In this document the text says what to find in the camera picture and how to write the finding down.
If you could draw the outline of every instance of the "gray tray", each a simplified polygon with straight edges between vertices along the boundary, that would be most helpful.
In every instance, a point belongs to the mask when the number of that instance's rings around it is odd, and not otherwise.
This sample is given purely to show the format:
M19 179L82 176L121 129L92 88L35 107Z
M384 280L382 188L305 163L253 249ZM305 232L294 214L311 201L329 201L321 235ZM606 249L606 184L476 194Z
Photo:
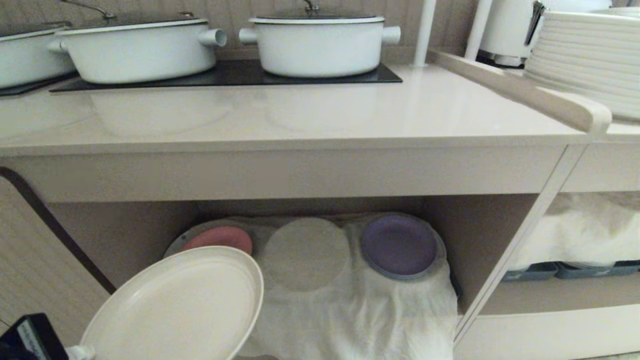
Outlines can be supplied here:
M586 277L624 276L632 275L640 269L640 261L619 261L610 268L578 269L573 266L557 263L560 279L583 279Z
M540 281L551 279L558 267L555 263L538 263L531 265L526 271L507 271L502 281Z

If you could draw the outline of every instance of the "black cooktop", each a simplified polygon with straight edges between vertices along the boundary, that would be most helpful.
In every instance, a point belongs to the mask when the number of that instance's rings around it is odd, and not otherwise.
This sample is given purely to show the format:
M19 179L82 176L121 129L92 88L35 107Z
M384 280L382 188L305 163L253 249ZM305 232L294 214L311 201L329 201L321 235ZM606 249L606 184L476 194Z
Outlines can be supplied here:
M74 78L76 76L78 76L78 73L77 72L73 72L71 74L57 76L57 77L51 78L51 79L36 81L35 83L28 83L28 84L25 84L25 85L19 85L19 86L13 86L13 87L10 87L10 88L0 89L0 96L22 95L22 94L25 94L25 93L30 92L32 90L36 90L36 89L45 87L47 85L55 84L55 83L57 83L59 81L63 81L63 80L70 79L70 78Z
M234 86L234 85L301 85L301 84L352 84L352 83L401 83L402 79L384 64L373 71L343 78L288 78L270 74L262 69L260 60L218 61L216 67L199 74L182 78L148 81L122 85L98 85L82 79L64 84L51 92L80 90L104 90L123 88L161 88L172 86Z

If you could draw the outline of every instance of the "white casserole pot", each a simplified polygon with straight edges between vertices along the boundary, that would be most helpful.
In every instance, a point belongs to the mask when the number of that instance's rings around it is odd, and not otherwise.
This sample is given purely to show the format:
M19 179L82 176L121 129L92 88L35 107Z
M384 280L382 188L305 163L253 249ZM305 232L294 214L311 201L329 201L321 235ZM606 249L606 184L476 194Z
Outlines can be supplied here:
M2 26L0 28L0 88L55 78L76 70L67 54L47 50L59 26Z
M254 17L240 30L245 45L258 44L262 68L299 78L362 74L380 64L382 44L397 44L400 27L384 17L322 14L317 10Z
M227 35L206 19L119 15L94 26L56 33L52 51L68 51L80 76L91 83L124 84L177 78L211 69L213 47Z

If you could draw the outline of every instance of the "purple plate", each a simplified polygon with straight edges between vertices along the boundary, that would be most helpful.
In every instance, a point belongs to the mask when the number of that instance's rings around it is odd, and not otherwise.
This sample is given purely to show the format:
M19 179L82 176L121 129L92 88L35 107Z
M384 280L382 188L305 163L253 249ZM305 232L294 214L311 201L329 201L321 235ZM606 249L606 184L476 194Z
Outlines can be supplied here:
M393 279L423 275L436 259L438 241L422 222L401 215L372 221L362 232L362 253L379 273Z

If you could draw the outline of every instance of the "white pole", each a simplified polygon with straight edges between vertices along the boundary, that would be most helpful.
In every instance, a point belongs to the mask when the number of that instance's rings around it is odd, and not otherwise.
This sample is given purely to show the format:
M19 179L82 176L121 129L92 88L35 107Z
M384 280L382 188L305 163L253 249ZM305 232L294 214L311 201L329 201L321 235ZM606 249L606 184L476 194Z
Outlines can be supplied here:
M413 66L425 67L427 50L429 49L429 37L433 25L433 13L436 10L436 0L424 0L422 16L420 17L420 29L418 30L418 42L415 45L415 58Z
M482 41L482 35L486 27L486 20L489 17L492 2L493 0L480 0L480 2L478 2L474 25L471 28L471 34L469 34L469 40L467 41L467 51L465 51L465 58L469 60L475 61L478 55L480 41Z

